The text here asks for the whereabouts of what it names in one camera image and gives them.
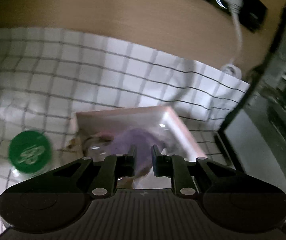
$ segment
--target cable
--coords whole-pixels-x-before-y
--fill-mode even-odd
[[[230,59],[230,63],[222,66],[221,70],[224,73],[227,73],[238,79],[241,79],[242,77],[241,70],[238,67],[234,66],[234,61],[239,57],[242,51],[242,31],[241,31],[238,14],[241,8],[243,7],[243,0],[224,0],[224,1],[228,4],[228,8],[232,15],[232,20],[233,20],[233,24],[235,27],[235,33],[236,33],[236,39],[237,39],[237,49],[236,49],[236,54],[234,55],[234,57]]]
[[[231,12],[231,15],[232,15],[233,24],[234,24],[235,32],[236,32],[236,39],[237,39],[236,54],[230,60],[230,64],[233,64],[234,61],[240,56],[240,53],[242,51],[243,39],[242,39],[241,24],[239,22],[238,14],[235,12]]]

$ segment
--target oven door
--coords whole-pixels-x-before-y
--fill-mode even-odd
[[[259,97],[224,131],[244,172],[286,193],[286,110]]]

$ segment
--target screw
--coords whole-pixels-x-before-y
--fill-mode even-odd
[[[195,194],[195,189],[191,188],[191,187],[184,187],[183,189],[180,190],[182,195],[194,195]]]
[[[92,194],[96,196],[103,196],[107,193],[107,190],[102,187],[97,187],[94,190],[92,190]]]

